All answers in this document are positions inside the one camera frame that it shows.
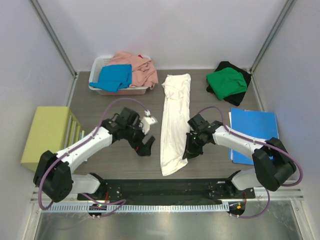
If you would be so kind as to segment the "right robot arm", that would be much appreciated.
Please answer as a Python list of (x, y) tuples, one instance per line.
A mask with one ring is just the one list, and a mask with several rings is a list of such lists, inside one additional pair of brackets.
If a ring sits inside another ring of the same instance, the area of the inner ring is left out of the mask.
[(188, 121), (191, 130), (186, 134), (183, 158), (192, 159), (203, 154), (203, 147), (214, 144), (232, 149), (253, 161), (253, 168), (240, 170), (226, 179), (225, 191), (237, 198), (244, 190), (264, 187), (275, 192), (297, 171), (282, 142), (272, 137), (269, 140), (254, 138), (234, 131), (220, 121), (209, 123), (200, 114)]

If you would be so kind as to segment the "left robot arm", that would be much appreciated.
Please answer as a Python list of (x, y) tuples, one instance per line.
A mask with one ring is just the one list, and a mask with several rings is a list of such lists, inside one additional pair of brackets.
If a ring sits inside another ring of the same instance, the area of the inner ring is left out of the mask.
[(157, 122), (148, 110), (140, 117), (136, 111), (125, 107), (73, 145), (56, 153), (45, 151), (38, 162), (33, 183), (54, 203), (70, 194), (86, 194), (94, 200), (102, 200), (108, 192), (106, 180), (95, 173), (79, 175), (74, 171), (92, 155), (120, 140), (126, 140), (138, 156), (150, 156), (155, 138), (143, 140)]

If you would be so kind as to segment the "white printed t-shirt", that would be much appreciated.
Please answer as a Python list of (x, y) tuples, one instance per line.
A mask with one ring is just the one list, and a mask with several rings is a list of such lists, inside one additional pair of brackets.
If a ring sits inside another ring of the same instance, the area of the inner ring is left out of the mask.
[(162, 87), (165, 97), (160, 133), (160, 168), (163, 176), (169, 176), (188, 164), (183, 155), (190, 131), (191, 76), (188, 73), (168, 75)]

